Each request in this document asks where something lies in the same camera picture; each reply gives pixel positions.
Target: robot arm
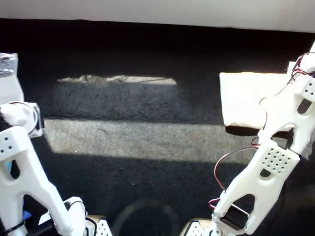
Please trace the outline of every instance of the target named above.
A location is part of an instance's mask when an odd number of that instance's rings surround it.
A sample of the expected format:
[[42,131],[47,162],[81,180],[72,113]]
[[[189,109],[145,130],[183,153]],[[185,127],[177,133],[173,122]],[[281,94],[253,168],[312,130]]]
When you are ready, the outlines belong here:
[[[285,180],[299,162],[299,154],[310,141],[315,128],[314,71],[315,54],[302,55],[288,84],[277,95],[261,101],[266,111],[266,123],[258,133],[257,152],[249,165],[221,193],[212,215],[219,230],[213,231],[213,235],[253,234],[276,203]],[[301,114],[298,108],[305,99],[310,105]],[[294,128],[293,143],[288,149],[271,140],[284,127]],[[247,194],[254,196],[253,210],[249,213],[233,204]],[[235,217],[243,221],[236,222]]]
[[[30,140],[42,135],[44,123],[37,104],[23,101],[15,70],[16,55],[0,54],[0,219],[4,233],[28,234],[22,219],[23,196],[28,194],[48,209],[40,223],[52,218],[60,235],[83,236],[88,226],[85,206],[80,198],[73,197],[66,201],[66,207],[56,187],[48,180]],[[13,160],[20,170],[17,179],[5,166]],[[88,228],[88,236],[91,236],[96,229]],[[29,235],[38,235],[36,230],[34,232]]]

